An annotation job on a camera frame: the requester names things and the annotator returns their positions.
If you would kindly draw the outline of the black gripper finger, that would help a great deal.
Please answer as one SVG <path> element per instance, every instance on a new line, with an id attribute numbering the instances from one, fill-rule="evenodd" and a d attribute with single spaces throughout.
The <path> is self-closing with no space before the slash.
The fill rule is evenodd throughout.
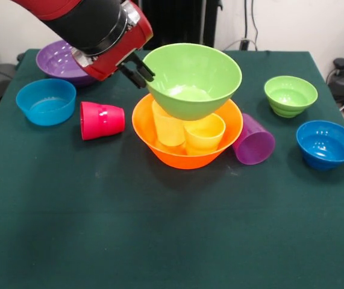
<path id="1" fill-rule="evenodd" d="M 130 60 L 136 65 L 138 73 L 148 82 L 152 82 L 155 73 L 137 56 L 136 53 L 130 55 Z"/>
<path id="2" fill-rule="evenodd" d="M 142 78 L 142 76 L 129 68 L 126 67 L 124 64 L 119 65 L 119 70 L 138 88 L 142 89 L 146 87 L 146 81 Z"/>

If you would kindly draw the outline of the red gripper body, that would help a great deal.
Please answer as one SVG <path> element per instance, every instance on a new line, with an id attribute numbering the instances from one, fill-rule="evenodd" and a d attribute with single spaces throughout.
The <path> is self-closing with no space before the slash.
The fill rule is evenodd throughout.
<path id="1" fill-rule="evenodd" d="M 121 7 L 127 16 L 127 28 L 121 39 L 98 56 L 82 55 L 82 70 L 100 81 L 117 72 L 120 64 L 137 72 L 130 55 L 141 49 L 153 36 L 150 23 L 133 1 L 125 1 Z"/>

